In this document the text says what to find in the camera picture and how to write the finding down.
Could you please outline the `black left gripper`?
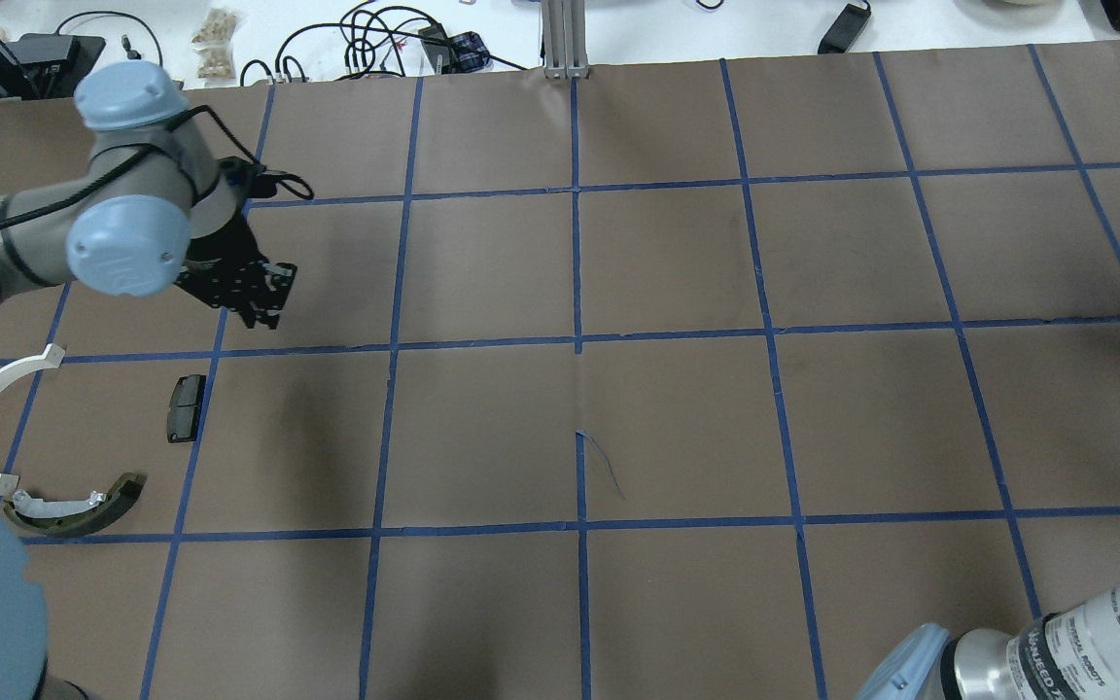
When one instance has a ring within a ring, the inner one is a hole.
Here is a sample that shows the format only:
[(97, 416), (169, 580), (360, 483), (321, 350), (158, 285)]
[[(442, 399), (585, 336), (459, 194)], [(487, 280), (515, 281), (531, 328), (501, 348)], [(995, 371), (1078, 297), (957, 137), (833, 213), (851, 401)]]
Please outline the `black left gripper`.
[(269, 261), (244, 216), (265, 167), (249, 160), (217, 165), (214, 185), (192, 209), (192, 240), (175, 284), (209, 307), (226, 307), (248, 329), (276, 332), (298, 267)]

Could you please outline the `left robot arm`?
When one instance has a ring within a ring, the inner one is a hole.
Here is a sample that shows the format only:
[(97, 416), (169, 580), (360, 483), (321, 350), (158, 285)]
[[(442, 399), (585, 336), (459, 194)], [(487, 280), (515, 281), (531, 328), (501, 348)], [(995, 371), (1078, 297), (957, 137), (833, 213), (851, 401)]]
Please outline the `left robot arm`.
[[(71, 282), (133, 298), (177, 287), (248, 328), (276, 328), (297, 267), (263, 255), (244, 208), (280, 190), (311, 199), (308, 183), (265, 167), (245, 146), (235, 157), (214, 157), (194, 125), (212, 108), (193, 106), (152, 62), (88, 74), (74, 105), (94, 136), (86, 176), (0, 196), (0, 306)], [(0, 395), (63, 360), (65, 349), (49, 342), (4, 364)], [(0, 472), (0, 699), (90, 697), (50, 672), (48, 608), (41, 586), (27, 579), (18, 532), (94, 535), (125, 515), (143, 488), (142, 474), (125, 472), (105, 492), (48, 501)]]

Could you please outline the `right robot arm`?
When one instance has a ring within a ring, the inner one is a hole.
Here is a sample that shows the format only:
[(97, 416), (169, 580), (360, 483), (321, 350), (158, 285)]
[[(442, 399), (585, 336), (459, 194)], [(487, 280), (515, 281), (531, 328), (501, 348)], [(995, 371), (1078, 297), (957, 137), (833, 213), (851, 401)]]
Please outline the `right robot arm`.
[(1120, 699), (1120, 584), (1015, 635), (921, 625), (857, 699)]

